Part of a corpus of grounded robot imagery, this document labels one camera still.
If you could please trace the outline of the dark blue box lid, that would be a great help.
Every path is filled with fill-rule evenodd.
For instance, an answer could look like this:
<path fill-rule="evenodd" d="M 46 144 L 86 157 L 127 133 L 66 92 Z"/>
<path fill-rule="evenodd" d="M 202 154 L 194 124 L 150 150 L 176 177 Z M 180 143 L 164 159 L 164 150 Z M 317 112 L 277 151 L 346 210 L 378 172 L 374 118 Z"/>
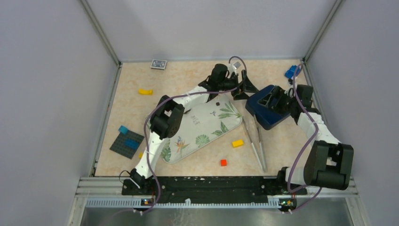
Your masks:
<path fill-rule="evenodd" d="M 245 109 L 254 117 L 256 121 L 265 130 L 271 130 L 280 122 L 285 120 L 290 114 L 289 112 L 276 112 L 272 107 L 277 105 L 278 94 L 273 92 L 284 90 L 280 86 L 269 85 L 248 98 L 245 104 Z"/>

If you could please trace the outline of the clear plastic tongs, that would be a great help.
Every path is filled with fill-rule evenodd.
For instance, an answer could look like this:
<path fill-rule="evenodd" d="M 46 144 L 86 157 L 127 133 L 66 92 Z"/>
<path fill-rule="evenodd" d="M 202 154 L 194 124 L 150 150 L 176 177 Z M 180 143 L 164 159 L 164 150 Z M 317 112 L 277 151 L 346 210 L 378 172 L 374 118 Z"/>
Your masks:
<path fill-rule="evenodd" d="M 260 124 L 257 121 L 256 116 L 253 116 L 253 126 L 255 128 L 255 136 L 251 135 L 250 125 L 245 117 L 242 118 L 242 123 L 244 125 L 245 133 L 250 141 L 252 150 L 254 151 L 255 157 L 258 161 L 259 167 L 262 172 L 267 171 L 266 157 L 263 150 L 263 138 L 261 133 Z"/>

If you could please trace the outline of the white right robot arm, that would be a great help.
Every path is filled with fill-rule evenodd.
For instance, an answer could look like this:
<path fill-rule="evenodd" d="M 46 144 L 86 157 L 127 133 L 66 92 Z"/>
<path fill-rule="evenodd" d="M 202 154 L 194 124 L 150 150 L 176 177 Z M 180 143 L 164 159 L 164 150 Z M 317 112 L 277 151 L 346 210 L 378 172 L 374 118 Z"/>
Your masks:
<path fill-rule="evenodd" d="M 288 91 L 275 86 L 258 101 L 273 113 L 290 115 L 308 138 L 288 176 L 276 181 L 276 188 L 282 194 L 297 191 L 294 174 L 301 174 L 301 187 L 346 190 L 349 186 L 354 149 L 330 132 L 319 110 L 312 106 L 312 95 L 313 87 L 309 85 L 293 85 Z"/>

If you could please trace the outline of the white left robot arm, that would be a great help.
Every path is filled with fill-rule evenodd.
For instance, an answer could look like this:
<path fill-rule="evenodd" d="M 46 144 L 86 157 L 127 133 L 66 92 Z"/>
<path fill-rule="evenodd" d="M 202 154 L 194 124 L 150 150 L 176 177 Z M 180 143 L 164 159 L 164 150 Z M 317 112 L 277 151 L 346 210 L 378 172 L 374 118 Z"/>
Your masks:
<path fill-rule="evenodd" d="M 150 191 L 150 180 L 157 178 L 154 170 L 162 148 L 179 131 L 186 112 L 219 94 L 231 93 L 234 100 L 246 100 L 250 93 L 258 91 L 246 69 L 236 73 L 232 66 L 216 64 L 211 74 L 188 93 L 174 97 L 164 95 L 144 122 L 150 125 L 150 133 L 144 134 L 144 155 L 129 174 L 133 189 L 142 195 Z"/>

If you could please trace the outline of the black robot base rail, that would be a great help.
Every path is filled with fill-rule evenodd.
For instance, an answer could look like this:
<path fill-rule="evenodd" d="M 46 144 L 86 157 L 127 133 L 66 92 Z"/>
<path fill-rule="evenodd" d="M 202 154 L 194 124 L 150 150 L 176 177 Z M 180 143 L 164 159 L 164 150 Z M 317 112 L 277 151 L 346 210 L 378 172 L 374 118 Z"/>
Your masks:
<path fill-rule="evenodd" d="M 138 188 L 124 180 L 122 195 L 160 196 L 159 204 L 250 204 L 267 203 L 271 196 L 289 195 L 287 184 L 278 177 L 158 177 Z"/>

